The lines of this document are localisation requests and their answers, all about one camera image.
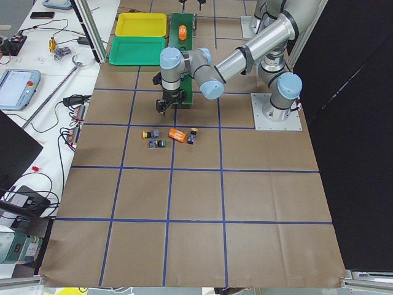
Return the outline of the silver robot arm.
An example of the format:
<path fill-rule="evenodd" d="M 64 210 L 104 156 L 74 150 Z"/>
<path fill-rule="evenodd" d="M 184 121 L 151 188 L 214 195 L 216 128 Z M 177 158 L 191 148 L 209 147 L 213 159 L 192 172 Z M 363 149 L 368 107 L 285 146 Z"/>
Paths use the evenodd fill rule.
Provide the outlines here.
<path fill-rule="evenodd" d="M 246 20 L 246 24 L 241 24 L 242 29 L 248 33 L 255 35 L 261 30 L 266 28 L 266 19 L 270 18 L 275 20 L 276 15 L 273 12 L 279 13 L 284 10 L 286 1 L 257 1 L 254 10 L 254 16 Z"/>
<path fill-rule="evenodd" d="M 195 80 L 205 98 L 215 100 L 223 94 L 225 83 L 239 74 L 249 74 L 256 62 L 260 63 L 260 78 L 277 96 L 271 106 L 289 109 L 291 103 L 283 102 L 288 95 L 279 89 L 285 72 L 284 51 L 289 40 L 309 28 L 320 4 L 320 1 L 257 1 L 254 18 L 260 26 L 255 36 L 217 65 L 212 65 L 207 48 L 185 51 L 164 48 L 160 53 L 160 72 L 153 78 L 153 83 L 161 85 L 163 91 L 162 98 L 156 101 L 156 110 L 165 114 L 170 106 L 185 101 L 181 77 L 186 74 Z"/>

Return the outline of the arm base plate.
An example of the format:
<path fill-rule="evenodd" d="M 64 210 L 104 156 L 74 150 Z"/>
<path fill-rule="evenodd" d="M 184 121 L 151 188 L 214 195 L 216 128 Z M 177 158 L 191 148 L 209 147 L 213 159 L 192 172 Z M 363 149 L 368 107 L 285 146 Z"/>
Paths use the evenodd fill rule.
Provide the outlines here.
<path fill-rule="evenodd" d="M 260 20 L 254 16 L 241 16 L 241 29 L 244 40 L 252 39 L 258 31 Z"/>
<path fill-rule="evenodd" d="M 270 93 L 251 93 L 254 126 L 257 131 L 301 132 L 303 130 L 296 103 L 286 110 L 275 108 L 270 101 Z"/>

